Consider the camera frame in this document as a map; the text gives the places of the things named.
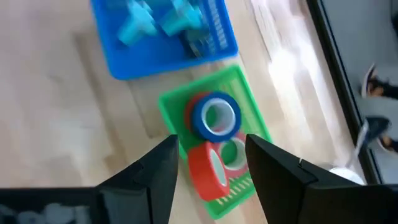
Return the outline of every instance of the blue plastic part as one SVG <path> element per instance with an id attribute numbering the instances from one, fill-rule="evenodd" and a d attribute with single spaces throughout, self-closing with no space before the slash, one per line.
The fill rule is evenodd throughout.
<path id="1" fill-rule="evenodd" d="M 126 45 L 132 45 L 145 35 L 155 35 L 157 33 L 155 20 L 150 15 L 152 10 L 144 2 L 131 1 L 127 5 L 130 16 L 120 28 L 118 37 Z"/>
<path id="2" fill-rule="evenodd" d="M 221 99 L 225 100 L 232 110 L 235 113 L 235 124 L 233 126 L 233 129 L 224 134 L 224 135 L 215 135 L 206 128 L 203 120 L 202 120 L 202 109 L 204 105 L 212 99 Z M 241 128 L 242 125 L 242 114 L 241 114 L 241 109 L 239 108 L 238 103 L 232 96 L 229 96 L 226 93 L 220 92 L 220 91 L 214 91 L 210 93 L 209 95 L 203 97 L 198 103 L 196 103 L 195 107 L 193 108 L 193 113 L 192 113 L 192 125 L 195 130 L 203 139 L 209 140 L 211 142 L 223 142 L 223 141 L 228 141 L 230 140 Z"/>
<path id="3" fill-rule="evenodd" d="M 200 29 L 189 29 L 185 31 L 185 38 L 189 42 L 203 41 L 210 35 L 209 27 L 203 26 Z"/>
<path id="4" fill-rule="evenodd" d="M 162 7 L 170 5 L 172 0 L 144 0 L 150 7 Z"/>
<path id="5" fill-rule="evenodd" d="M 171 36 L 185 29 L 199 29 L 203 26 L 199 7 L 192 7 L 189 2 L 175 1 L 177 1 L 173 3 L 175 10 L 171 10 L 160 22 L 167 35 Z"/>
<path id="6" fill-rule="evenodd" d="M 127 0 L 106 0 L 106 7 L 108 9 L 119 9 L 126 7 Z"/>
<path id="7" fill-rule="evenodd" d="M 198 6 L 210 31 L 204 44 L 193 43 L 201 52 L 201 58 L 191 58 L 192 53 L 187 53 L 180 36 L 169 37 L 160 27 L 155 36 L 147 35 L 128 47 L 118 39 L 118 30 L 129 15 L 127 7 L 110 9 L 107 0 L 91 0 L 91 6 L 109 71 L 120 80 L 187 68 L 231 57 L 238 52 L 223 0 L 199 1 Z M 170 2 L 151 8 L 152 17 L 159 21 L 173 5 Z"/>

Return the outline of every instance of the shoe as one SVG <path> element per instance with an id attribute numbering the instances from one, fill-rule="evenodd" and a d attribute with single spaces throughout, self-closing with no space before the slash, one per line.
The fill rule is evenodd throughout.
<path id="1" fill-rule="evenodd" d="M 354 160 L 358 158 L 359 152 L 363 146 L 368 145 L 371 141 L 377 139 L 385 133 L 391 125 L 389 119 L 382 116 L 368 116 L 361 127 L 356 141 L 355 149 L 348 159 L 345 167 L 351 167 Z"/>
<path id="2" fill-rule="evenodd" d="M 358 143 L 362 145 L 369 144 L 371 141 L 385 133 L 390 126 L 391 122 L 388 118 L 382 116 L 366 117 L 358 135 L 357 145 Z"/>
<path id="3" fill-rule="evenodd" d="M 372 96 L 372 92 L 377 89 L 377 88 L 382 88 L 384 91 L 388 88 L 390 88 L 391 85 L 389 82 L 383 82 L 378 77 L 376 76 L 376 66 L 375 64 L 372 64 L 372 66 L 369 68 L 369 71 L 366 73 L 362 87 L 361 87 L 361 96 L 363 98 L 367 96 Z"/>
<path id="4" fill-rule="evenodd" d="M 376 71 L 376 65 L 372 64 L 363 79 L 362 89 L 361 89 L 361 96 L 363 98 L 367 97 L 367 95 L 368 95 L 368 84 L 369 84 L 370 79 L 374 76 L 375 71 Z"/>

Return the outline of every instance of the black frame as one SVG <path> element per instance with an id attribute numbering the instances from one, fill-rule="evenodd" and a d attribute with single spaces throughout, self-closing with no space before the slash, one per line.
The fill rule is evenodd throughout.
<path id="1" fill-rule="evenodd" d="M 85 218 L 95 224 L 130 223 L 132 218 L 135 223 L 168 223 L 177 173 L 178 137 L 173 134 L 139 160 L 94 187 L 0 188 L 0 224 L 16 223 L 22 213 L 29 223 L 31 219 L 42 220 L 44 217 L 39 214 L 50 204 L 85 206 L 90 213 Z"/>
<path id="2" fill-rule="evenodd" d="M 245 150 L 269 224 L 398 223 L 398 184 L 356 184 L 255 134 Z"/>
<path id="3" fill-rule="evenodd" d="M 363 119 L 355 103 L 354 95 L 349 85 L 348 77 L 337 49 L 323 2 L 322 0 L 307 0 L 307 5 L 313 23 L 315 24 L 333 83 L 335 84 L 351 138 L 356 142 Z M 380 169 L 372 150 L 362 149 L 359 154 L 359 161 L 362 165 L 366 181 L 370 184 L 382 184 L 383 180 Z"/>

